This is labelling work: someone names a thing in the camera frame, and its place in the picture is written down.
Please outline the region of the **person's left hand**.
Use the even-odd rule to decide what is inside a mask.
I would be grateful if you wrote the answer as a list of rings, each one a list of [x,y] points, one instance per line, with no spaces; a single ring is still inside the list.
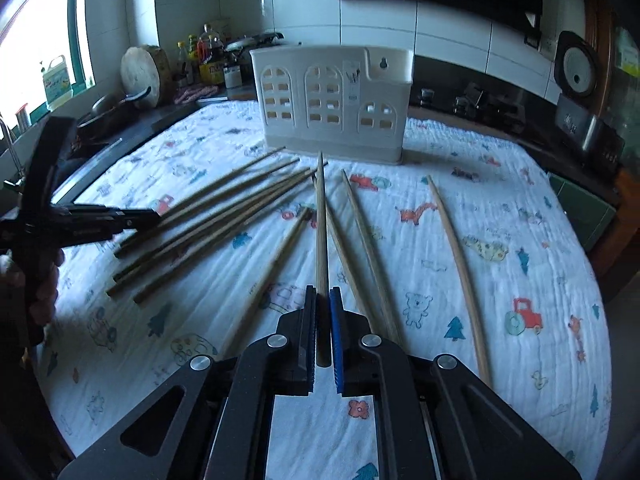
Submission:
[[[43,327],[55,315],[58,277],[64,261],[61,249],[46,252],[46,276],[32,283],[9,255],[1,256],[1,336],[11,347],[24,349],[43,341]]]

